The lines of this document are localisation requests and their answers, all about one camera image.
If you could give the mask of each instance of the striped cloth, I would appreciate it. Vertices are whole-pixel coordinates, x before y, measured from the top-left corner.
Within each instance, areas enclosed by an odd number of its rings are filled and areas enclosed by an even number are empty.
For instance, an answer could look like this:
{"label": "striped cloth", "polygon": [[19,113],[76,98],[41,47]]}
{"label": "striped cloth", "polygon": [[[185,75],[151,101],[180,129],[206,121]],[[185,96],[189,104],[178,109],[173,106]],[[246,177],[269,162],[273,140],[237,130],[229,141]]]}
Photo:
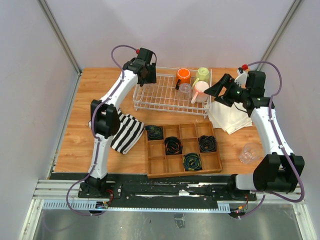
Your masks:
{"label": "striped cloth", "polygon": [[124,115],[118,110],[120,128],[113,137],[111,147],[119,153],[127,154],[144,132],[145,124],[130,114]]}

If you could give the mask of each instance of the robotic arm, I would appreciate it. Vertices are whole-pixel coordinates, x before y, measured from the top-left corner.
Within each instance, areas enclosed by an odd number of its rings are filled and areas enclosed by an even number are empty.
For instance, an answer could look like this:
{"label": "robotic arm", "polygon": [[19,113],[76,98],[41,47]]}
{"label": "robotic arm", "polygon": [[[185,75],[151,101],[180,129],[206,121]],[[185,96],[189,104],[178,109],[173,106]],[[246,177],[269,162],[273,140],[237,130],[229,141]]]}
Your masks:
{"label": "robotic arm", "polygon": [[205,93],[215,97],[215,101],[231,107],[234,102],[242,103],[247,114],[251,117],[258,130],[263,150],[264,159],[250,174],[237,174],[233,178],[236,190],[266,191],[266,192],[293,192],[298,179],[290,166],[284,151],[288,153],[298,175],[300,176],[305,165],[302,156],[294,155],[288,146],[277,122],[275,106],[271,103],[271,117],[269,116],[270,97],[264,97],[266,75],[262,71],[249,71],[238,69],[239,76],[234,79],[229,74],[224,76]]}
{"label": "robotic arm", "polygon": [[107,175],[107,160],[113,136],[120,128],[118,109],[128,92],[136,84],[155,84],[156,63],[151,63],[153,52],[140,48],[137,57],[124,64],[119,78],[100,100],[93,100],[90,106],[91,127],[95,133],[93,155],[87,182],[100,188],[98,182]]}

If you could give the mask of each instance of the gray wall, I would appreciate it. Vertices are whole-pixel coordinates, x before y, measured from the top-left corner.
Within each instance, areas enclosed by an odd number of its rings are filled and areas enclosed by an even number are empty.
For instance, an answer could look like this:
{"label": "gray wall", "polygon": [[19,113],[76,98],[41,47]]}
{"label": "gray wall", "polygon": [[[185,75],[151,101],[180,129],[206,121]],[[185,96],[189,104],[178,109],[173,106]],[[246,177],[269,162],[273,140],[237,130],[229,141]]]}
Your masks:
{"label": "gray wall", "polygon": [[[313,225],[320,237],[320,2],[304,1],[275,48],[269,61],[283,76],[283,88],[274,99],[283,134],[296,155],[302,155],[302,180]],[[264,67],[267,92],[279,86],[271,67]]]}
{"label": "gray wall", "polygon": [[[150,48],[163,67],[234,67],[261,59],[292,0],[47,2],[82,67],[115,67],[119,44]],[[119,49],[116,58],[133,55]]]}
{"label": "gray wall", "polygon": [[37,1],[0,1],[0,33],[0,233],[16,240],[77,78]]}

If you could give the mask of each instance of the wire dish rack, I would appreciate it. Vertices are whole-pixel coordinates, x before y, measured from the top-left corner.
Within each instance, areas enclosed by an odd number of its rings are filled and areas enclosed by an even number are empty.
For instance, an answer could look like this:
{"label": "wire dish rack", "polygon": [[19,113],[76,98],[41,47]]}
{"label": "wire dish rack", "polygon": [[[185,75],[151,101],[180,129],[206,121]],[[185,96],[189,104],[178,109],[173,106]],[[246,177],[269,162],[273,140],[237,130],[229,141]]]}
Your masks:
{"label": "wire dish rack", "polygon": [[[177,112],[184,114],[201,115],[204,118],[208,115],[211,96],[205,102],[191,104],[190,100],[178,98],[176,90],[176,73],[178,68],[157,67],[156,83],[145,84],[135,87],[133,94],[133,104],[138,109],[151,109],[156,111]],[[197,70],[190,70],[191,85],[196,79]],[[212,86],[212,70],[210,71],[210,84]]]}

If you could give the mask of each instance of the wooden tabletop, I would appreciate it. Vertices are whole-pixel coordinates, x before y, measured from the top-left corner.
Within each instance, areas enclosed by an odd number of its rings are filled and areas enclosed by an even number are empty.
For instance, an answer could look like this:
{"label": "wooden tabletop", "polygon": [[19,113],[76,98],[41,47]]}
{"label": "wooden tabletop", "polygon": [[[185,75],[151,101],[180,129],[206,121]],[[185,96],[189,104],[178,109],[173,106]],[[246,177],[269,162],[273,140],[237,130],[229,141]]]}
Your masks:
{"label": "wooden tabletop", "polygon": [[[225,73],[236,76],[235,68],[212,68],[212,82],[217,82]],[[80,80],[72,112],[58,156],[55,172],[87,172],[92,159],[94,138],[88,127],[90,104],[99,100],[115,83],[120,75],[118,68],[85,68]],[[124,114],[131,114],[145,125],[183,124],[208,122],[203,116],[185,113],[139,109],[133,103],[134,88],[129,92],[120,108]],[[246,143],[261,144],[255,126],[245,127],[228,135],[222,129],[215,129],[220,149],[222,172],[219,174],[252,173],[260,163],[243,164],[239,154]],[[146,173],[146,134],[134,147],[123,155],[112,148],[109,152],[107,170],[109,173]]]}

